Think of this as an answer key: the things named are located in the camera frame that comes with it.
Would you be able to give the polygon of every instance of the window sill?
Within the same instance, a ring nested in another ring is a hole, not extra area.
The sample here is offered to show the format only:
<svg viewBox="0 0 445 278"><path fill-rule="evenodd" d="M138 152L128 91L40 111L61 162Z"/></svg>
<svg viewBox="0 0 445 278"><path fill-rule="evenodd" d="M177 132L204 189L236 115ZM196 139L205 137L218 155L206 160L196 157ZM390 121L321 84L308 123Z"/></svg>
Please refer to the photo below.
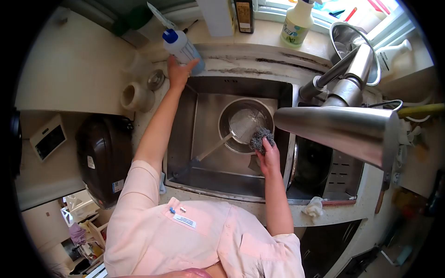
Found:
<svg viewBox="0 0 445 278"><path fill-rule="evenodd" d="M189 26L190 23L180 24L181 29ZM313 59L315 62L331 66L328 57L328 46L331 41L328 35L309 31L303 45L293 48L283 42L280 33L283 24L279 22L255 20L255 31L253 34L240 33L236 30L234 36L212 37L210 36L206 22L199 20L187 33L187 37L193 44L256 44L271 47L291 49L296 56ZM150 42L140 49L152 62L165 61L168 57L167 51L163 48L163 41Z"/></svg>

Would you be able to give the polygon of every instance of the soy sauce bottle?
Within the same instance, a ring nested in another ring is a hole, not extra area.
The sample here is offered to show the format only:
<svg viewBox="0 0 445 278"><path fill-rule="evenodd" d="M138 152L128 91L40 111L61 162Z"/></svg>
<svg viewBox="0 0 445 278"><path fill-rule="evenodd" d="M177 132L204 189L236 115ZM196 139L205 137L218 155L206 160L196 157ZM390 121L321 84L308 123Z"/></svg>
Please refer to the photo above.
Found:
<svg viewBox="0 0 445 278"><path fill-rule="evenodd" d="M234 0L234 2L239 31L252 34L255 29L252 0Z"/></svg>

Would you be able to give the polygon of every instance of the cleaning spray bottle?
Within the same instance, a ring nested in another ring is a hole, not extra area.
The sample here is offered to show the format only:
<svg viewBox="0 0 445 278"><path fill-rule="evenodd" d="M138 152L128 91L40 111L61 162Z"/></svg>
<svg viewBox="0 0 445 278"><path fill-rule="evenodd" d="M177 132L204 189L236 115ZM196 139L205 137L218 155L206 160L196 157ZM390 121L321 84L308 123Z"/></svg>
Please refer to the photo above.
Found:
<svg viewBox="0 0 445 278"><path fill-rule="evenodd" d="M314 2L323 4L322 0L299 0L295 7L287 9L281 38L289 45L299 47L314 24L312 8Z"/></svg>
<svg viewBox="0 0 445 278"><path fill-rule="evenodd" d="M162 38L165 50L174 55L179 63L188 64L191 60L199 58L199 63L192 69L192 76L204 70L206 64L183 31L168 29L163 33Z"/></svg>
<svg viewBox="0 0 445 278"><path fill-rule="evenodd" d="M382 69L382 78L393 73L392 64L395 58L411 50L411 44L408 40L404 40L400 45L384 46L376 50L377 59Z"/></svg>

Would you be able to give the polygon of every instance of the pink shirt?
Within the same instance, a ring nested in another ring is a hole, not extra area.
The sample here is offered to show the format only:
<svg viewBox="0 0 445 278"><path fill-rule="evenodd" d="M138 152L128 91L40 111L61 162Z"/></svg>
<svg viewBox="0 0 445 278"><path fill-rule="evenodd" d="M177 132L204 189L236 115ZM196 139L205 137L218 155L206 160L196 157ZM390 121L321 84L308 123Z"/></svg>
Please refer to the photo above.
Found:
<svg viewBox="0 0 445 278"><path fill-rule="evenodd" d="M107 228L110 277L202 269L218 261L229 278L304 277L294 234L272 237L254 215L227 202L171 198L158 205L158 184L153 167L133 162Z"/></svg>

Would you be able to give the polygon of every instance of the name tag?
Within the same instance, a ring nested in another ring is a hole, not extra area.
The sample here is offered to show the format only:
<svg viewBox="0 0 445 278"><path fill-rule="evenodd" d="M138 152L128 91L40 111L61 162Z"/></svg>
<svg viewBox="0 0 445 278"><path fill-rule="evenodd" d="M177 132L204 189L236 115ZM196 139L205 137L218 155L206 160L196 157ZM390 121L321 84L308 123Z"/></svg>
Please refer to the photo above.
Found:
<svg viewBox="0 0 445 278"><path fill-rule="evenodd" d="M195 221L190 220L190 219L188 219L186 217L183 217L183 216L181 216L179 214L175 214L173 216L173 219L176 220L176 221L179 221L181 223L184 223L184 224L186 224L186 225L188 225L188 226L190 226L192 228L196 228L196 222Z"/></svg>

